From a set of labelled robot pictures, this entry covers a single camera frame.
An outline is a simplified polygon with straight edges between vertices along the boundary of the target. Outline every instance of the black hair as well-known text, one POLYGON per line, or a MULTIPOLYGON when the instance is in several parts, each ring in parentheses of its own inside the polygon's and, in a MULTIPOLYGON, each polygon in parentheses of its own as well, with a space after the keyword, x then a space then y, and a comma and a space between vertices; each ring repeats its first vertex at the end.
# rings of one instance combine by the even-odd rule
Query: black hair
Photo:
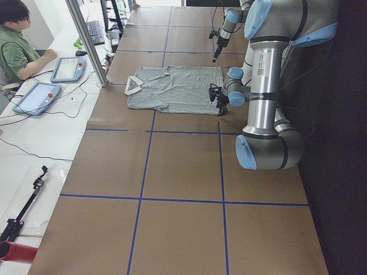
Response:
POLYGON ((29 19, 29 10, 21 0, 0 0, 0 24, 29 19))

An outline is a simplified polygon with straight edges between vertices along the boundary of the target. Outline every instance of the dark background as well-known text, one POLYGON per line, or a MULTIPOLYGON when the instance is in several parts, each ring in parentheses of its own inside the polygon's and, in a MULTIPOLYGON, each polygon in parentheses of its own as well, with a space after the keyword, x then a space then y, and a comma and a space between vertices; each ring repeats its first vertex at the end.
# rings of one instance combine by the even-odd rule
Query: dark background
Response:
POLYGON ((313 132, 299 170, 330 275, 367 274, 366 22, 366 0, 341 0, 336 37, 296 49, 280 83, 287 118, 313 132))

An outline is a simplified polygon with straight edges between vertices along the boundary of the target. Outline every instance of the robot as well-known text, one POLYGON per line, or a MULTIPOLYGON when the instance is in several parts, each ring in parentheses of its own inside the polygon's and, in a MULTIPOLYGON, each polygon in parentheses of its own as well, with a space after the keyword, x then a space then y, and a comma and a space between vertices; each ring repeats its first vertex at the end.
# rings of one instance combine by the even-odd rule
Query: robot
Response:
POLYGON ((220 92, 221 99, 234 107, 249 101, 248 123, 236 138, 236 155, 243 168, 287 169, 302 158, 302 137, 278 104, 282 54, 290 43, 307 47, 334 38, 339 2, 240 0, 241 8, 227 9, 222 28, 212 30, 209 38, 218 37, 215 62, 236 24, 245 22, 249 47, 244 66, 230 68, 220 92), (243 84, 248 79, 251 87, 243 84))

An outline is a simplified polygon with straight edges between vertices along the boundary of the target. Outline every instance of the red cup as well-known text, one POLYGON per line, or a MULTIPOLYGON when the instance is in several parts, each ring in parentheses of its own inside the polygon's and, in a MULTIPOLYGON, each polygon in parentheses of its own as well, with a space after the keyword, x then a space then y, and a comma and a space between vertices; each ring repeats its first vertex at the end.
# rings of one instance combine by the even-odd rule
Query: red cup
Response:
POLYGON ((0 242, 0 261, 13 261, 31 264, 36 256, 38 248, 21 245, 20 243, 0 242))

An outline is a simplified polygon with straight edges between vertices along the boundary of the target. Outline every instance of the tablet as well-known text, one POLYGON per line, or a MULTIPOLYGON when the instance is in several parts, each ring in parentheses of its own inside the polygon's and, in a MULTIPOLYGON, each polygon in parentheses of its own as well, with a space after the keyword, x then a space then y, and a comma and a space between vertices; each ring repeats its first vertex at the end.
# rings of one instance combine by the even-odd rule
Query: tablet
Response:
POLYGON ((84 69, 84 57, 61 57, 57 60, 50 81, 52 83, 78 82, 83 76, 84 69))
POLYGON ((61 86, 57 84, 37 82, 13 107, 13 111, 38 116, 51 105, 60 91, 61 86))

